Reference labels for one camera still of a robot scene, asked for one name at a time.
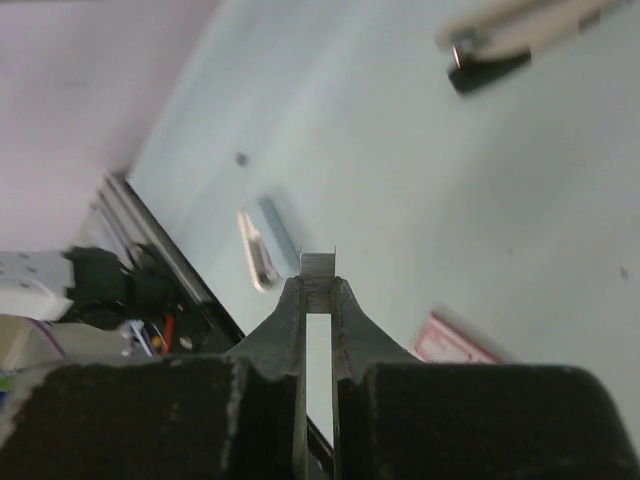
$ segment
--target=gray plastic part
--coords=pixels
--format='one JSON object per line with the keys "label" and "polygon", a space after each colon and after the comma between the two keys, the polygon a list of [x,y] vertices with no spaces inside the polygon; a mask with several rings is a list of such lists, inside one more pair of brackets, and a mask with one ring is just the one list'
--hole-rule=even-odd
{"label": "gray plastic part", "polygon": [[278,212],[268,197],[261,197],[246,209],[251,223],[260,232],[273,267],[280,277],[295,277],[300,272],[300,261]]}

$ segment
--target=black object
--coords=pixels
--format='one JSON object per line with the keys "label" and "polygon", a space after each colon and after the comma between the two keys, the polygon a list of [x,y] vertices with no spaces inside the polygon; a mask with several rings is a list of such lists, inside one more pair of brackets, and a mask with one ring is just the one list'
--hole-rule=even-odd
{"label": "black object", "polygon": [[461,95],[480,90],[531,63],[531,52],[504,60],[484,61],[473,57],[462,58],[460,66],[449,71],[449,80]]}
{"label": "black object", "polygon": [[[306,478],[309,283],[287,280],[275,311],[222,356],[61,364],[14,417],[0,476]],[[329,288],[334,478],[640,479],[615,406],[589,373],[422,364],[345,280]]]}
{"label": "black object", "polygon": [[64,255],[73,264],[75,286],[67,297],[74,303],[59,322],[114,330],[127,318],[161,317],[176,302],[170,270],[155,259],[128,270],[115,253],[101,248],[74,247]]}

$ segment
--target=wall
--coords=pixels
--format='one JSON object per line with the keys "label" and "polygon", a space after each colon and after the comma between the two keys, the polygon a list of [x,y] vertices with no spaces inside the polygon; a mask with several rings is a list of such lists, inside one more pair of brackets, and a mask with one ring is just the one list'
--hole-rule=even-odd
{"label": "wall", "polygon": [[0,249],[64,248],[129,165],[211,0],[0,5]]}

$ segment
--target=small dark spot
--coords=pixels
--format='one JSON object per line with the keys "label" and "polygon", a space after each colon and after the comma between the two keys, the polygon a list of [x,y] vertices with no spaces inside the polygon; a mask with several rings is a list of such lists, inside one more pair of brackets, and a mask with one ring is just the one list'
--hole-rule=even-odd
{"label": "small dark spot", "polygon": [[246,167],[247,165],[249,165],[249,157],[246,153],[238,153],[236,155],[236,163],[240,167]]}
{"label": "small dark spot", "polygon": [[600,23],[601,19],[602,19],[602,12],[598,10],[597,12],[594,12],[588,17],[582,19],[578,25],[578,30],[580,31],[580,33],[582,33],[585,30],[588,30],[591,27]]}

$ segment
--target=red wire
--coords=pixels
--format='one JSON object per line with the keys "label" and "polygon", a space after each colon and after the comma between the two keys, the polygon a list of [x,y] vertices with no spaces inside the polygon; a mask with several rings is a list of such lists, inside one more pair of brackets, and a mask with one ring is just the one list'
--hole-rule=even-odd
{"label": "red wire", "polygon": [[167,354],[171,351],[171,337],[173,335],[173,327],[175,325],[176,319],[173,315],[169,314],[166,314],[164,318],[167,321],[167,326],[164,331],[164,342],[166,345],[164,347],[164,353]]}

